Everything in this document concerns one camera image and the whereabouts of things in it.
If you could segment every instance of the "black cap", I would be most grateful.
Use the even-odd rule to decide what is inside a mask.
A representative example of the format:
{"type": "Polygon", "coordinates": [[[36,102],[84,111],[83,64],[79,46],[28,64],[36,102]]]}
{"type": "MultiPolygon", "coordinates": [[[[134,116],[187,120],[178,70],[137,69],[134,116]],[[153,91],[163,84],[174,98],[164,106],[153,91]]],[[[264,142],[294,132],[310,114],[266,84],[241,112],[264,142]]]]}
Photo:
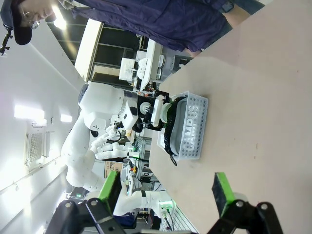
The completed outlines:
{"type": "Polygon", "coordinates": [[[14,38],[17,44],[26,45],[30,42],[32,29],[30,27],[20,27],[21,15],[18,11],[17,2],[14,0],[4,0],[0,15],[3,25],[13,29],[14,38]]]}

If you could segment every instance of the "cap brim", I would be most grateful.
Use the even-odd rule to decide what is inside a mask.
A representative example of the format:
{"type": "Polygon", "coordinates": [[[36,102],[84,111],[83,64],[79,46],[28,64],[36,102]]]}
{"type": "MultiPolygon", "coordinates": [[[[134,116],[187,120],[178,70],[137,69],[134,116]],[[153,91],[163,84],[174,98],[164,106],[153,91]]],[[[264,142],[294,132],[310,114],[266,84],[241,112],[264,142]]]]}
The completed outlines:
{"type": "Polygon", "coordinates": [[[17,44],[26,45],[30,42],[32,36],[32,29],[30,27],[16,27],[14,26],[14,38],[17,44]]]}

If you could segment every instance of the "man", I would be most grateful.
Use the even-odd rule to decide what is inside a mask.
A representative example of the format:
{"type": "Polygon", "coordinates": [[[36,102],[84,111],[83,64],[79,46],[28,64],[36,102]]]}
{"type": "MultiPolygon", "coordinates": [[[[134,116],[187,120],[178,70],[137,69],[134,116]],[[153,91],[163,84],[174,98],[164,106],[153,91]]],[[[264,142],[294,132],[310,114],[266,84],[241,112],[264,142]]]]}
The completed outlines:
{"type": "MultiPolygon", "coordinates": [[[[193,57],[263,5],[255,0],[60,0],[74,15],[147,36],[193,57]]],[[[3,23],[27,44],[32,28],[53,13],[58,0],[4,0],[3,23]]]]}

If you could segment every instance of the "wristwatch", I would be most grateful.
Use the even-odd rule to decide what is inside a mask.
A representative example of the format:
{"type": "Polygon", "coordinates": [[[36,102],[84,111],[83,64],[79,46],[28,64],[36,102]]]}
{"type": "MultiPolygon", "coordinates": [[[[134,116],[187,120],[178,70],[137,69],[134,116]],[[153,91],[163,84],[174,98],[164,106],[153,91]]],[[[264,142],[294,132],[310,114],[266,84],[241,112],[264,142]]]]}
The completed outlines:
{"type": "Polygon", "coordinates": [[[234,1],[233,0],[227,0],[226,3],[224,3],[219,11],[221,13],[228,13],[234,8],[234,1]]]}

